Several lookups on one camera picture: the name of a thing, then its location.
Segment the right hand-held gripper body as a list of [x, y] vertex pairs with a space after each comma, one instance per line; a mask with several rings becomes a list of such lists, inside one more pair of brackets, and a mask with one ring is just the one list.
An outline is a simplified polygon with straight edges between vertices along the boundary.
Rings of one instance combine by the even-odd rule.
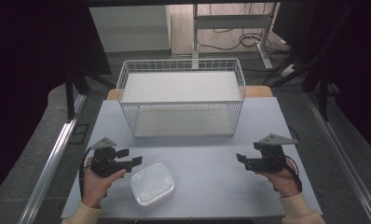
[[262, 145], [260, 159], [247, 159], [246, 171], [277, 173], [286, 165], [282, 145], [296, 145], [297, 140], [271, 133], [258, 141]]

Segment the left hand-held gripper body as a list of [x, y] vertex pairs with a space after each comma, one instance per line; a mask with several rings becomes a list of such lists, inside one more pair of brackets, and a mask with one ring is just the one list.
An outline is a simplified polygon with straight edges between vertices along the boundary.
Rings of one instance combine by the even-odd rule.
[[93, 157], [90, 170], [98, 176], [108, 177], [122, 169], [130, 173], [134, 167], [132, 161], [118, 161], [117, 152], [120, 149], [115, 149], [116, 143], [107, 137], [104, 137], [91, 149]]

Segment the person's left hand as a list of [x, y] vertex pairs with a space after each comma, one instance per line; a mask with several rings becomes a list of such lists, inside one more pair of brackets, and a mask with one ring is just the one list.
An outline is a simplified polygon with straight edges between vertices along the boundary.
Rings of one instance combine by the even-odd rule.
[[101, 200], [107, 194], [112, 184], [122, 178], [127, 172], [122, 169], [108, 177], [101, 177], [90, 170], [92, 157], [87, 160], [87, 167], [83, 175], [83, 196], [81, 202], [90, 208], [100, 209]]

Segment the person's right hand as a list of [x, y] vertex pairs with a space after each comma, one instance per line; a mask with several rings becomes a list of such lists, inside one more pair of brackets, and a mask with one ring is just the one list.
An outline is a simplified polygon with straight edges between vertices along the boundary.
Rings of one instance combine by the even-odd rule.
[[282, 198], [290, 198], [300, 193], [295, 179], [286, 169], [282, 169], [278, 173], [274, 174], [261, 173], [261, 175], [268, 179], [274, 189], [280, 193]]

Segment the clear plastic lidded container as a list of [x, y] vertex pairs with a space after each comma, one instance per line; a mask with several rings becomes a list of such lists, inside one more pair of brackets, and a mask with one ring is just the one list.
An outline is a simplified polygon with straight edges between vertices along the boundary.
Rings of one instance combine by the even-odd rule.
[[161, 162], [145, 167], [131, 178], [133, 196], [136, 202], [144, 208], [167, 201], [171, 198], [174, 187], [171, 173]]

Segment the dark floor grate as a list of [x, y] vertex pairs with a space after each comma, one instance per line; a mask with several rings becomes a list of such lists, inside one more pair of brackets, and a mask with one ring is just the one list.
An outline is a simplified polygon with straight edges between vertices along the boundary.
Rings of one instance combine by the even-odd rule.
[[89, 125], [88, 124], [77, 124], [69, 139], [70, 145], [83, 145], [88, 135]]

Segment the black metal stand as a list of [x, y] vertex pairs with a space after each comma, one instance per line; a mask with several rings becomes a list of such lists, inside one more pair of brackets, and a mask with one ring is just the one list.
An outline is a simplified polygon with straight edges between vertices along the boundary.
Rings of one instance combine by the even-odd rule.
[[74, 89], [77, 89], [78, 93], [81, 95], [87, 95], [89, 93], [89, 84], [87, 83], [86, 77], [92, 78], [93, 80], [103, 84], [110, 90], [112, 90], [116, 86], [109, 80], [106, 80], [103, 77], [100, 77], [98, 74], [90, 72], [86, 69], [81, 69], [74, 72], [68, 71], [65, 77], [68, 122], [70, 122], [76, 116]]
[[328, 121], [326, 103], [328, 97], [328, 78], [324, 71], [323, 59], [321, 56], [315, 57], [310, 62], [301, 65], [294, 72], [286, 77], [268, 84], [270, 88], [280, 87], [281, 85], [289, 82], [290, 80], [307, 73], [301, 88], [303, 91], [313, 91], [317, 84], [319, 84], [320, 91], [318, 92], [318, 111], [325, 121]]

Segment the white power strip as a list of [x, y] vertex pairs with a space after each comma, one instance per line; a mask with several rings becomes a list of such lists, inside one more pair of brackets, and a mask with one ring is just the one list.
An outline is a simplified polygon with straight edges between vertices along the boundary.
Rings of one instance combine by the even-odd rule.
[[288, 65], [282, 72], [281, 72], [281, 76], [282, 77], [286, 77], [288, 75], [290, 75], [291, 73], [293, 73], [295, 70], [297, 69], [297, 66], [294, 65], [294, 64], [290, 64]]

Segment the dark curtain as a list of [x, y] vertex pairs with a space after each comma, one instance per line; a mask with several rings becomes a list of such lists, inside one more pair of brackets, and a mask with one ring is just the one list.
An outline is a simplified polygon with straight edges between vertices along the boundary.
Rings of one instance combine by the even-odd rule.
[[338, 88], [337, 105], [371, 146], [371, 0], [282, 2], [273, 32], [300, 62], [309, 63], [347, 3], [353, 9], [327, 53], [324, 70]]
[[85, 4], [0, 0], [0, 186], [42, 119], [48, 94], [69, 77], [109, 71]]

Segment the white cabinet panel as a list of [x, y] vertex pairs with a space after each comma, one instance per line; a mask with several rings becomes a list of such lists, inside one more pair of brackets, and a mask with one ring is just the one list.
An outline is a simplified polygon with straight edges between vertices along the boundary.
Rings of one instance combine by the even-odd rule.
[[166, 6], [91, 7], [105, 52], [169, 50], [171, 16]]

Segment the metal floor rail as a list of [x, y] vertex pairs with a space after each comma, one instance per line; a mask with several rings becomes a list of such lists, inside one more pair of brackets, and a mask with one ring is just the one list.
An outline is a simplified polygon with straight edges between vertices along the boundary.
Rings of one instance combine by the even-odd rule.
[[60, 164], [62, 159], [62, 155], [66, 146], [69, 142], [70, 136], [72, 131], [76, 126], [76, 122], [78, 120], [81, 108], [85, 103], [87, 96], [79, 94], [76, 97], [76, 101], [74, 102], [75, 107], [75, 114], [72, 119], [66, 121], [62, 126], [62, 130], [57, 138], [54, 147], [52, 148], [48, 160], [36, 181], [34, 186], [34, 190], [31, 193], [31, 196], [25, 205], [21, 216], [17, 222], [17, 224], [33, 224], [34, 220], [38, 214], [38, 211], [41, 207], [42, 202], [48, 192], [49, 185], [55, 175], [55, 172]]
[[309, 107], [316, 118], [323, 135], [327, 139], [330, 148], [332, 148], [337, 161], [340, 164], [345, 176], [348, 178], [355, 195], [357, 196], [361, 206], [371, 223], [371, 192], [364, 181], [361, 179], [359, 173], [356, 171], [353, 163], [350, 161], [348, 154], [340, 143], [336, 133], [328, 121], [326, 121], [319, 111], [318, 102], [311, 92], [306, 92], [305, 97], [309, 102]]

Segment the white desk frame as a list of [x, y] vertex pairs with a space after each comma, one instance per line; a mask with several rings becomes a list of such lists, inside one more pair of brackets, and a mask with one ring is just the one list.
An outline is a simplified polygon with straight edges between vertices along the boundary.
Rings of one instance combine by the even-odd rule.
[[277, 4], [274, 3], [268, 14], [250, 15], [199, 15], [198, 5], [193, 5], [193, 47], [192, 57], [199, 57], [198, 30], [212, 29], [261, 29], [262, 35], [256, 43], [260, 58], [267, 70], [273, 65], [265, 49], [268, 33], [274, 19]]

